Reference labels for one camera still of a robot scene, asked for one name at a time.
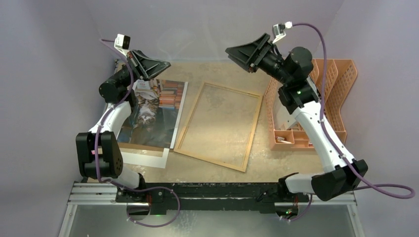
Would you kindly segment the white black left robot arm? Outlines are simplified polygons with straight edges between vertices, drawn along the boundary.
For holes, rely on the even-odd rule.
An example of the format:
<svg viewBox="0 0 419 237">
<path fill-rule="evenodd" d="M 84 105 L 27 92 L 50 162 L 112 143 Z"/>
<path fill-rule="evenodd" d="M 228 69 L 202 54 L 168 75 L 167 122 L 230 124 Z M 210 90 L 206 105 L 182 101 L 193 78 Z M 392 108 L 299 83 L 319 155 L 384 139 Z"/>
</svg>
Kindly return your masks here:
<svg viewBox="0 0 419 237">
<path fill-rule="evenodd" d="M 147 188 L 140 173 L 126 167 L 117 142 L 118 132 L 134 109 L 134 84 L 138 79 L 150 81 L 168 69 L 168 61 L 152 59 L 140 50 L 128 51 L 122 67 L 99 87 L 107 109 L 88 132 L 78 133 L 76 148 L 79 172 L 83 178 L 111 183 L 128 193 L 135 202 L 146 199 Z"/>
</svg>

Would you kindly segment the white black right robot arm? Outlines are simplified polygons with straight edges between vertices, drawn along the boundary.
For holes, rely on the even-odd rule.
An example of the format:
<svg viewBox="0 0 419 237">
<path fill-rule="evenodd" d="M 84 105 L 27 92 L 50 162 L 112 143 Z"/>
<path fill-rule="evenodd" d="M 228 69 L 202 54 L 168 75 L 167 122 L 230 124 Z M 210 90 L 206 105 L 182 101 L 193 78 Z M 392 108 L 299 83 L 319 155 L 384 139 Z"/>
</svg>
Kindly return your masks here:
<svg viewBox="0 0 419 237">
<path fill-rule="evenodd" d="M 278 97 L 290 115 L 302 126 L 321 159 L 323 173 L 292 174 L 279 180 L 277 194 L 289 201 L 296 193 L 314 194 L 329 201 L 355 190 L 368 171 L 344 146 L 324 115 L 322 97 L 309 74 L 312 54 L 304 47 L 293 48 L 286 58 L 274 52 L 268 34 L 253 42 L 226 48 L 228 58 L 249 73 L 261 69 L 281 83 Z"/>
</svg>

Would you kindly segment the cat and books photo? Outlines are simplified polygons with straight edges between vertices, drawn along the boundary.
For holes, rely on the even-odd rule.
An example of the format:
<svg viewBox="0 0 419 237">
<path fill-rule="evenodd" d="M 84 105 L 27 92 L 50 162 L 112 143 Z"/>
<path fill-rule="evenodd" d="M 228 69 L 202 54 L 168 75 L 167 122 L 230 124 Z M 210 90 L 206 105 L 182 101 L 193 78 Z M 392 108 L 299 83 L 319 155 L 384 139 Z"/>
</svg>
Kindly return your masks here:
<svg viewBox="0 0 419 237">
<path fill-rule="evenodd" d="M 136 106 L 122 125 L 118 143 L 172 149 L 187 88 L 188 82 L 138 79 L 133 86 Z"/>
</svg>

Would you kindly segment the light wooden picture frame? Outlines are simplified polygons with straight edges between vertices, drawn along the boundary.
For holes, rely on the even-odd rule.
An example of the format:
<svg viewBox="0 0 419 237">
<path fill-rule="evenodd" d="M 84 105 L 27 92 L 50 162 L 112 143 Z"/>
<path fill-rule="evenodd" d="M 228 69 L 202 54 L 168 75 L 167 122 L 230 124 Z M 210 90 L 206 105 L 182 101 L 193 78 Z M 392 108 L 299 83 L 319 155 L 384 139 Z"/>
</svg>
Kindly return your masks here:
<svg viewBox="0 0 419 237">
<path fill-rule="evenodd" d="M 244 173 L 262 98 L 260 93 L 202 82 L 174 152 Z"/>
</svg>

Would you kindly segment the brown cardboard backing board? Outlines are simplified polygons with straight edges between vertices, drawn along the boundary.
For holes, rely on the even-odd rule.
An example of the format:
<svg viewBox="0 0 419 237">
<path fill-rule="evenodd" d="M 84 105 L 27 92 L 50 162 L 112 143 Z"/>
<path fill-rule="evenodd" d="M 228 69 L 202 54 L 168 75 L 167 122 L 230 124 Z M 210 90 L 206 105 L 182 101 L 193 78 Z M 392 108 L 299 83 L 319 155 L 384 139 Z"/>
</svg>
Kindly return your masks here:
<svg viewBox="0 0 419 237">
<path fill-rule="evenodd" d="M 118 143 L 118 145 L 119 145 L 120 148 L 124 148 L 124 149 L 146 150 L 146 151 L 156 151 L 156 152 L 163 152 L 164 151 L 164 148 L 138 145 L 138 144 Z"/>
</svg>

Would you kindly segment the white mat board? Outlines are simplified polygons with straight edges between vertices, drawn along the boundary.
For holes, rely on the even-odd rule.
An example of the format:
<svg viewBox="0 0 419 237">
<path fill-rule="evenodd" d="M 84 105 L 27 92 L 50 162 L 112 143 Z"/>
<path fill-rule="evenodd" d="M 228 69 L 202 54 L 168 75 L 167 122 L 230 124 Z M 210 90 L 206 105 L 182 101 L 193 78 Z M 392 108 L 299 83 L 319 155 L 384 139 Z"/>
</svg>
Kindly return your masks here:
<svg viewBox="0 0 419 237">
<path fill-rule="evenodd" d="M 123 161 L 126 164 L 142 165 L 164 169 L 166 167 L 169 152 L 170 149 L 164 148 L 161 157 L 127 152 L 121 152 L 121 154 L 123 157 Z"/>
</svg>

